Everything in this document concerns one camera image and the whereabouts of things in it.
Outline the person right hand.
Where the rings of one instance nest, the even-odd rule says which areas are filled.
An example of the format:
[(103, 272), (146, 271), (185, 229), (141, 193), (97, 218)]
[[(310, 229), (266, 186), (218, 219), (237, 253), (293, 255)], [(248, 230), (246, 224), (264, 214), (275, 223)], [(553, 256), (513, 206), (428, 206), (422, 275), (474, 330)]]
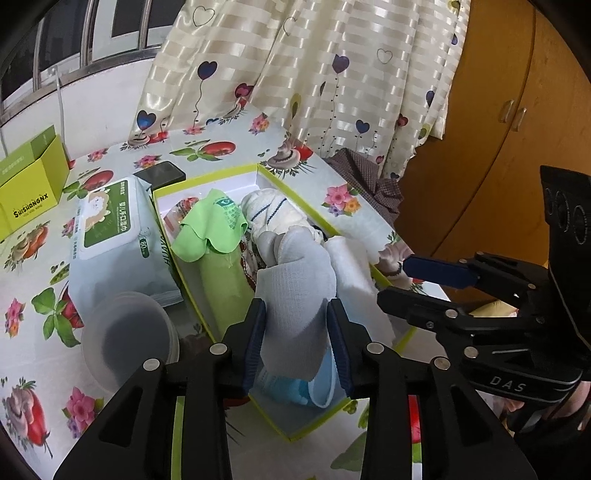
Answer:
[[(581, 382), (577, 389), (560, 405), (554, 405), (546, 408), (541, 413), (536, 413), (534, 418), (536, 420), (548, 420), (566, 418), (579, 412), (587, 405), (587, 399), (590, 395), (590, 383), (588, 381)], [(501, 408), (506, 417), (505, 423), (508, 431), (514, 435), (523, 430), (523, 427), (518, 428), (514, 420), (510, 419), (516, 411), (522, 409), (524, 402), (500, 398), (495, 400), (495, 405)]]

